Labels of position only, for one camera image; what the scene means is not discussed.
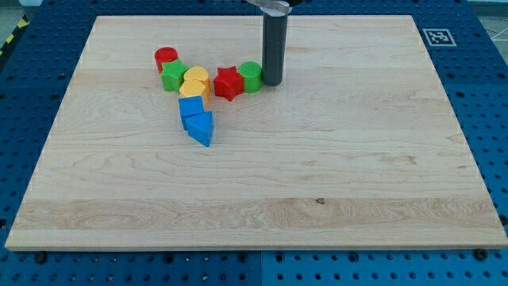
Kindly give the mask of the silver metal clamp mount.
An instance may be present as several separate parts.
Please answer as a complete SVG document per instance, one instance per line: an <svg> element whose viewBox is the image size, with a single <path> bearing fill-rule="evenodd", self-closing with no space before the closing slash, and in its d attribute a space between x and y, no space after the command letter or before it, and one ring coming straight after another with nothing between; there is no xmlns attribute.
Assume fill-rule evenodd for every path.
<svg viewBox="0 0 508 286"><path fill-rule="evenodd" d="M270 15L288 15L292 8L288 2L273 0L245 0Z"/></svg>

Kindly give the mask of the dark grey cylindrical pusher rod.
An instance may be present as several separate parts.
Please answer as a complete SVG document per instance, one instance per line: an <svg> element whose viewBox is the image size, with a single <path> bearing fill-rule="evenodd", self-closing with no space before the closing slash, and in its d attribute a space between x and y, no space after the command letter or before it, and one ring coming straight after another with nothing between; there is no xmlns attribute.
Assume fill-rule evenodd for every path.
<svg viewBox="0 0 508 286"><path fill-rule="evenodd" d="M267 86L283 81L283 65L287 38L287 15L263 15L262 80Z"/></svg>

